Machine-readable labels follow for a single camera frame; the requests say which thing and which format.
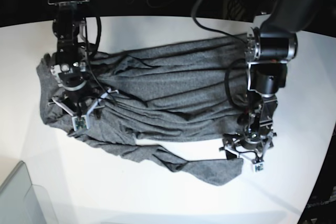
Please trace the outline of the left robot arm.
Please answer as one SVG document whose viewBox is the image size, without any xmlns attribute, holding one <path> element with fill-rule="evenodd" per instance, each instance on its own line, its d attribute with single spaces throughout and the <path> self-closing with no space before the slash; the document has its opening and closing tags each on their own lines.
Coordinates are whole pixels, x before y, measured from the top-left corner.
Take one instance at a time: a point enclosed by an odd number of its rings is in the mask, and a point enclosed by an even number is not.
<svg viewBox="0 0 336 224">
<path fill-rule="evenodd" d="M 266 152 L 276 136 L 273 114 L 278 101 L 276 93 L 285 87 L 287 65 L 298 51 L 297 33 L 305 29 L 316 15 L 321 0 L 276 0 L 270 16 L 247 33 L 245 55 L 233 61 L 225 72 L 225 93 L 229 104 L 241 112 L 237 122 L 243 131 L 225 134 L 223 151 L 247 159 L 256 171 L 264 168 Z M 242 65 L 247 73 L 246 105 L 234 102 L 229 76 L 233 68 Z"/>
</svg>

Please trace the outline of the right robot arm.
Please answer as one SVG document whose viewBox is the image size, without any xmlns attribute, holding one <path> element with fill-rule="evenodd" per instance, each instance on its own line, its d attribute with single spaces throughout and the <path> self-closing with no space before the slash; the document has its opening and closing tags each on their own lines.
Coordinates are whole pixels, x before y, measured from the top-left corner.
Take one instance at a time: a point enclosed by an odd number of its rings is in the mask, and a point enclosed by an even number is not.
<svg viewBox="0 0 336 224">
<path fill-rule="evenodd" d="M 57 8 L 52 22 L 57 46 L 51 57 L 50 72 L 64 91 L 56 103 L 76 119 L 91 114 L 99 119 L 107 97 L 111 96 L 91 68 L 101 37 L 100 17 L 96 17 L 96 42 L 91 44 L 85 12 L 92 9 L 90 0 L 48 0 L 48 4 Z"/>
</svg>

